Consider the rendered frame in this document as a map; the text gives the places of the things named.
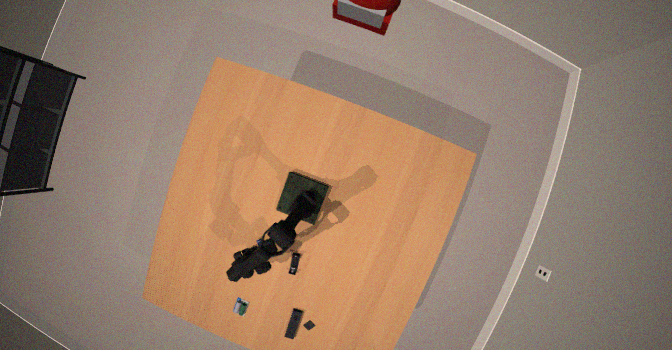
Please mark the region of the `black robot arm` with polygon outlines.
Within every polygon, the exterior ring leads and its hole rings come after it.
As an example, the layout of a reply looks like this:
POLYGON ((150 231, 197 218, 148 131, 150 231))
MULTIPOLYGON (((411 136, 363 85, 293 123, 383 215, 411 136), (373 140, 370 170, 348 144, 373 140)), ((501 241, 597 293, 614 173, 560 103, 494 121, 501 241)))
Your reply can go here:
POLYGON ((288 217, 274 223, 263 235, 260 245, 253 252, 247 252, 242 257, 238 257, 227 272, 230 281, 238 281, 239 278, 251 278, 256 271, 258 275, 266 273, 271 269, 268 261, 271 257, 279 256, 294 244, 296 238, 295 227, 307 217, 310 217, 318 205, 315 203, 317 193, 302 190, 294 199, 288 209, 288 217), (268 235, 275 241, 282 251, 270 252, 265 246, 264 237, 268 235), (268 262, 267 262, 268 261, 268 262), (255 270, 255 271, 254 271, 255 270))

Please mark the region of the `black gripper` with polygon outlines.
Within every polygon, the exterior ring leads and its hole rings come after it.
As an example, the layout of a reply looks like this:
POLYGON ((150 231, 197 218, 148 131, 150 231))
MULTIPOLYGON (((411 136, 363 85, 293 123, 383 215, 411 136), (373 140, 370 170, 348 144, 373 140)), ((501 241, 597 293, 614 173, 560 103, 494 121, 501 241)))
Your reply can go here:
MULTIPOLYGON (((278 248, 277 248, 275 242, 274 242, 271 238, 270 238, 270 239, 266 239, 266 240, 264 240, 263 246, 265 246, 271 253, 272 253, 272 252, 275 252, 275 251, 278 251, 278 248)), ((245 248, 245 249, 243 249, 242 251, 241 251, 241 250, 238 251, 237 253, 233 254, 235 261, 236 261, 236 259, 237 259, 238 257, 242 257, 242 256, 243 256, 245 253, 247 253, 247 252, 253 252, 253 251, 256 250, 257 248, 258 248, 258 247, 257 247, 257 245, 256 245, 256 246, 254 246, 254 247, 252 247, 252 248, 245 248), (241 252, 242 252, 243 254, 241 254, 241 252)))

